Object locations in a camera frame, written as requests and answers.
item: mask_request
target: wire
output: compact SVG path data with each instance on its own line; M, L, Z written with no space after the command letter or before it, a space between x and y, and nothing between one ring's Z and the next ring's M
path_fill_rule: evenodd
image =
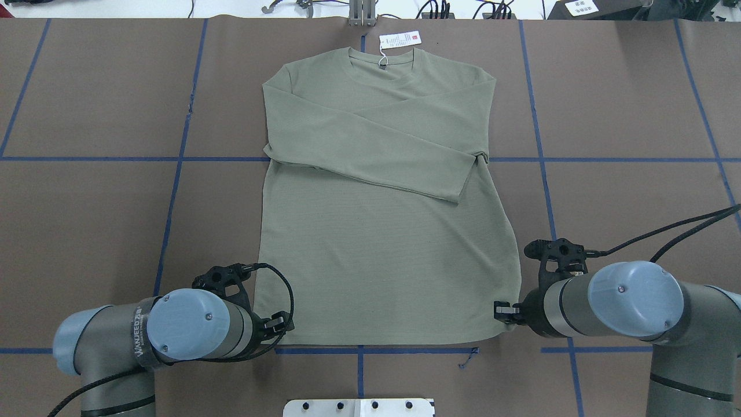
M654 256L651 257L649 262L656 263L659 258L666 253L669 249L674 247L674 245L678 244L679 242L683 241L684 239L692 236L693 234L703 230L704 228L708 227L709 225L719 222L723 219L725 219L728 216L732 216L733 214L736 214L739 210L741 210L741 204L736 204L735 206L727 208L722 214L719 214L716 217L712 217L710 220L706 220L699 225L693 227L692 229L687 230L686 232L680 234L679 236L675 237L674 239L670 240L669 243L662 246L661 249L659 249L658 252Z
M427 2L426 2L426 3L424 3L424 4L423 4L423 5L422 5L422 6L421 6L421 7L419 8L419 12L417 13L417 16L415 16L415 19L419 19L419 17L420 17L421 15L422 15L422 10L424 10L424 9L425 9L425 7L427 7L427 5L428 5L428 4L430 5L430 18L432 18L432 4L433 4L433 3L435 4L435 7L437 7L437 0L427 0Z
M73 399L77 398L81 394L90 391L91 389L95 387L99 387L103 384L106 384L107 382L115 381L116 379L124 378L125 376L135 375L138 373L145 372L146 370L144 368L134 368L132 370L128 370L126 372L117 373L115 375L107 376L103 379L99 379L98 381L91 382L88 385L85 385L84 387L80 388L79 390L75 391L74 393L69 394L65 399L62 400L59 404L57 404L56 407L54 407L53 410L51 410L51 413L47 417L54 417L57 414L59 414L60 411L62 411L62 408L67 406Z
M502 13L502 19L506 19L507 16L504 15L507 13L507 10L509 10L510 14L512 13L512 9L509 8L509 4L512 4L512 1L510 1L509 3L504 3L503 1L501 3L496 3L494 1L483 0L479 8L476 9L476 12L473 14L471 20L475 19L476 16L479 15L479 11L481 10L481 8L487 4L491 4L491 16L489 16L487 19L498 19L499 13Z
M704 223L701 223L695 227L693 227L690 230L687 230L686 232L682 233L681 235L675 237L672 241L664 245L659 251L651 258L651 262L656 262L656 260L659 259L663 254L665 254L669 249L671 249L672 246L676 245L677 243L681 242L687 237L690 237L691 235L699 232L700 230L703 230L704 228L708 227L709 225L720 221L722 219L725 219L728 216L731 216L734 213L737 213L739 210L741 210L741 204L736 204L735 206L731 206L728 208L724 208L723 210L713 211L712 213L702 214L700 216L691 217L689 219L680 220L678 222L672 223L670 225L664 226L660 229L653 230L652 232L641 234L639 237L634 237L633 239L630 239L627 242L621 243L618 246L615 246L614 248L608 250L608 251L595 251L588 249L585 251L586 257L603 257L612 255L613 253L619 251L620 249L625 248L628 245L632 245L633 243L636 243L640 240L644 240L647 237L654 236L655 234L659 234L662 232L666 232L669 229L674 229L675 227L683 226L687 223L693 223L698 220L705 220L710 219Z

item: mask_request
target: label sticker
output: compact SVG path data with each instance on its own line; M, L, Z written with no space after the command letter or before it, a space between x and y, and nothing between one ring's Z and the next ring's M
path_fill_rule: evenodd
M577 0L565 4L568 12L572 16L588 15L589 13L599 12L599 9L592 0Z
M380 35L381 49L391 49L409 45L419 45L422 43L422 37L418 30L412 30L406 33L392 33L391 35Z

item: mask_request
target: grid line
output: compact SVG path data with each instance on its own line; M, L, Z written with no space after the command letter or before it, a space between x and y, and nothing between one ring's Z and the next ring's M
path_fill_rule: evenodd
M44 30L41 32L41 37L39 38L39 44L36 45L36 52L33 53L33 58L31 59L31 65L28 67L28 72L26 73L26 79L23 81L23 85L21 86L21 92L18 94L18 100L16 100L16 106L13 108L13 114L10 115L10 121L7 124L7 128L5 129L5 136L3 137L2 144L0 144L0 157L2 157L3 153L5 152L5 147L7 146L8 140L10 140L10 132L13 131L13 125L16 124L16 117L18 116L18 111L21 109L21 103L23 102L23 97L26 95L26 89L28 88L28 84L31 82L31 76L33 75L33 70L36 68L36 62L39 60L39 55L41 55L41 47L44 46L44 40L46 40L46 35L49 32L49 26L51 26L51 19L47 19L46 24L44 25Z
M180 183L180 174L182 172L183 157L185 156L185 146L187 145L187 134L190 129L190 118L193 115L193 102L196 100L196 87L198 85L198 75L201 69L201 58L203 57L203 44L206 40L206 30L208 29L208 19L203 19L203 28L201 29L201 41L198 46L198 56L196 57L196 69L193 71L193 87L190 90L190 103L188 112L185 116L185 126L183 127L183 136L180 142L180 154L178 156L178 165L175 169L175 180L173 181L173 192L170 194L170 206L167 208L167 219L165 221L165 234L162 237L162 249L159 252L159 262L157 264L157 275L154 280L154 290L152 296L159 295L159 287L162 284L162 271L165 267L165 252L167 244L170 241L170 227L173 223L173 209L175 208L175 199L178 194L178 185Z
M489 162L540 162L547 163L739 163L741 158L632 158L632 157L490 157ZM269 157L0 157L8 162L270 162Z
M627 352L653 352L652 346L600 346L600 347L543 347L541 353L627 353Z
M358 345L358 398L365 398L365 355L363 345Z
M713 130L710 128L710 122L708 121L708 115L705 113L705 106L702 105L700 92L697 90L697 85L695 84L694 76L692 75L690 63L687 60L687 52L685 50L684 40L682 40L682 30L679 27L679 19L674 20L674 31L677 33L677 43L679 43L679 51L682 54L682 61L684 62L685 70L687 71L687 78L690 82L690 87L692 87L692 94L694 95L695 102L697 103L697 110L700 112L700 116L702 117L702 124L705 126L705 132L708 134L710 146L713 148L713 155L715 156L715 162L718 165L718 170L720 171L720 177L723 181L723 187L725 187L725 193L728 195L728 201L731 202L731 205L735 206L736 199L734 198L734 193L731 190L731 185L728 183L728 176L725 174L725 168L723 168L723 162L720 159L718 145L715 143ZM739 215L739 213L737 212L734 217L736 218L736 224L739 228L739 232L741 232L741 215Z
M535 142L538 147L538 162L540 164L540 176L543 181L543 191L545 193L545 207L548 210L548 225L551 227L551 239L556 240L556 222L554 220L553 206L551 204L551 191L548 188L548 173L545 170L545 155L540 137L540 125L538 123L538 113L535 107L535 93L533 89L533 80L530 72L530 60L528 59L528 46L525 40L525 26L522 20L519 23L519 38L522 44L522 61L525 64L525 79L528 83L528 94L530 95L530 109L533 117L533 128L535 131ZM574 395L576 397L576 412L579 417L584 417L584 404L582 403L582 388L579 382L579 368L576 365L576 352L574 351L574 341L567 338L568 357L571 364L571 379L574 383Z

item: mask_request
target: table surface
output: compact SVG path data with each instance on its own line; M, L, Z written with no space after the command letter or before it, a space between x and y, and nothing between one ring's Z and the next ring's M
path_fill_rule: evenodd
M489 169L520 249L553 237L609 249L741 196L741 24L346 22L0 21L14 39L0 42L0 415L44 415L79 386L50 354L69 314L257 260L260 85L326 50L377 53L380 33L419 30L422 48L498 79ZM590 268L648 259L674 235ZM740 248L736 216L661 264L741 292ZM522 257L523 296L537 267ZM444 417L639 416L650 359L628 338L526 328L444 347L284 347L158 372L157 399L160 416L279 416L293 398L405 396L434 398ZM74 401L61 416L78 410Z

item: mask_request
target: long-sleeve shirt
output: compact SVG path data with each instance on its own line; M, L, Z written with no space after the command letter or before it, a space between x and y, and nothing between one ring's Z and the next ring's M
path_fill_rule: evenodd
M487 169L496 80L414 49L351 48L285 65L263 85L271 158L260 261L296 296L286 344L453 344L505 330L514 233ZM255 309L288 310L258 275Z

